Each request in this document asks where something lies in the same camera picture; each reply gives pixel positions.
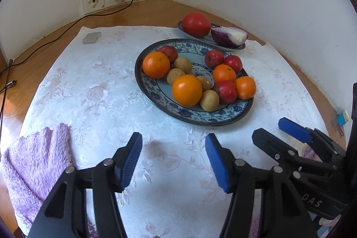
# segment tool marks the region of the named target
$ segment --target oval plate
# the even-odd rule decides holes
[[[212,35],[211,33],[209,33],[207,36],[203,37],[203,38],[196,38],[188,33],[186,33],[183,28],[182,28],[182,22],[178,22],[177,23],[177,27],[182,31],[184,32],[186,35],[189,35],[191,38],[197,40],[197,41],[202,41],[204,42],[205,44],[207,45],[210,45],[210,46],[214,46],[215,48],[218,48],[222,51],[226,51],[226,52],[235,52],[235,51],[239,51],[239,50],[242,50],[245,48],[245,43],[240,45],[240,46],[237,46],[236,48],[232,49],[232,48],[225,48],[225,47],[221,47],[219,45],[217,45],[217,43],[213,40],[212,38]],[[214,23],[211,23],[211,28],[218,28],[220,27],[220,25],[216,25]]]
[[[160,47],[170,45],[177,49],[179,57],[186,57],[192,63],[190,74],[195,76],[205,76],[212,84],[212,70],[205,64],[205,55],[210,50],[216,48],[206,45],[200,41],[189,39],[168,39],[159,41],[143,50],[135,63],[135,78],[141,91],[147,98],[163,112],[172,117],[201,126],[223,126],[231,124],[244,117],[253,104],[253,98],[249,100],[237,100],[230,104],[220,104],[214,112],[206,112],[201,106],[196,105],[190,108],[183,107],[176,103],[172,97],[171,86],[166,78],[151,79],[142,71],[142,62],[151,52],[157,51]],[[237,77],[248,76],[244,69],[237,74]]]

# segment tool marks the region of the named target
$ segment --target purple towel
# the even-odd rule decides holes
[[[56,181],[71,165],[68,131],[64,123],[53,130],[46,127],[18,138],[2,156],[12,207],[27,231]]]
[[[322,161],[310,146],[305,147],[301,156],[306,157],[308,159],[313,159],[314,161]]]

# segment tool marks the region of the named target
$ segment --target gray eraser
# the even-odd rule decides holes
[[[102,36],[101,32],[89,33],[83,39],[84,44],[94,44]]]

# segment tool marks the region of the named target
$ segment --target red apple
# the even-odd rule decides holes
[[[163,46],[158,49],[158,51],[164,53],[168,57],[170,64],[173,64],[179,57],[177,50],[173,46]]]
[[[243,69],[243,64],[238,56],[230,55],[224,59],[224,64],[230,66],[234,72],[238,73]]]
[[[205,63],[212,70],[220,64],[223,64],[224,56],[220,51],[211,50],[205,56]]]
[[[227,104],[237,99],[237,89],[232,81],[219,81],[214,90],[220,97],[220,103]]]

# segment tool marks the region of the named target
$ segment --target black cable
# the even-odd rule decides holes
[[[113,14],[116,14],[118,12],[121,12],[123,11],[124,9],[127,9],[129,6],[131,6],[131,4],[133,3],[134,0],[131,0],[130,4],[122,9],[119,9],[115,12],[112,12],[112,13],[106,13],[106,14],[89,14],[87,16],[83,16],[81,17],[80,19],[78,19],[77,21],[75,21],[68,29],[66,29],[58,38],[54,39],[53,41],[49,41],[48,43],[45,43],[44,45],[41,45],[39,46],[36,50],[34,50],[26,59],[24,59],[23,61],[21,61],[20,63],[17,63],[17,64],[13,64],[11,67],[15,67],[15,66],[19,66],[21,64],[23,64],[24,62],[26,62],[34,53],[36,53],[39,49],[47,46],[47,45],[50,45],[52,43],[54,43],[55,41],[58,41],[61,37],[63,37],[63,35],[68,32],[72,27],[74,27],[77,23],[79,23],[82,19],[84,18],[87,18],[87,17],[106,17],[106,16],[111,16]],[[4,73],[7,69],[9,69],[10,66],[7,66],[4,70],[2,70],[0,72],[0,76],[2,75],[2,73]]]
[[[6,83],[6,85],[0,90],[0,94],[5,90],[6,87],[10,87],[11,85],[16,84],[17,80],[12,80],[9,83]]]
[[[12,67],[12,62],[13,60],[10,59],[9,63],[8,63],[8,76],[6,77],[6,85],[8,84],[8,79],[10,76],[10,69]],[[2,105],[1,105],[1,110],[0,110],[0,141],[1,141],[1,136],[2,136],[2,121],[4,119],[4,108],[5,108],[5,99],[6,99],[6,92],[8,90],[8,86],[5,85],[5,89],[4,89],[4,97],[2,99]]]

